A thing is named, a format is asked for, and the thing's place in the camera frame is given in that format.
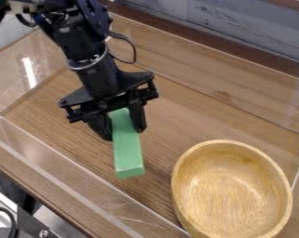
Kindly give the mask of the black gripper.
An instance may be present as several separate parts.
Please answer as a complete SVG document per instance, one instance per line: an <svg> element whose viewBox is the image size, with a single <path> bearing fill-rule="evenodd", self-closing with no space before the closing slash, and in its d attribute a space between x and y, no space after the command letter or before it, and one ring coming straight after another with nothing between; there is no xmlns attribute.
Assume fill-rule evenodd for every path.
<svg viewBox="0 0 299 238"><path fill-rule="evenodd" d="M144 107L159 97L154 84L154 72L126 72L119 69L112 57L99 60L68 60L78 74L82 88L67 95L59 105L67 111L71 123L83 121L108 140L114 140L110 113L127 108L138 133L147 129Z"/></svg>

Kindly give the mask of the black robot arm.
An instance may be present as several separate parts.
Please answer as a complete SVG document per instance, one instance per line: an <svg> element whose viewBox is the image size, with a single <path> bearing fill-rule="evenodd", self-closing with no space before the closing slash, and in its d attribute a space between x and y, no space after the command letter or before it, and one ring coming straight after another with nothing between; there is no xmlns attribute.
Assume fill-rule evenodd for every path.
<svg viewBox="0 0 299 238"><path fill-rule="evenodd" d="M107 140L114 138L110 113L126 108L132 128L147 129L144 107L159 97L154 72L126 72L106 39L128 37L111 30L114 19L99 0L11 0L32 15L35 23L62 48L68 68L78 74L82 88L62 98L70 122L87 123Z"/></svg>

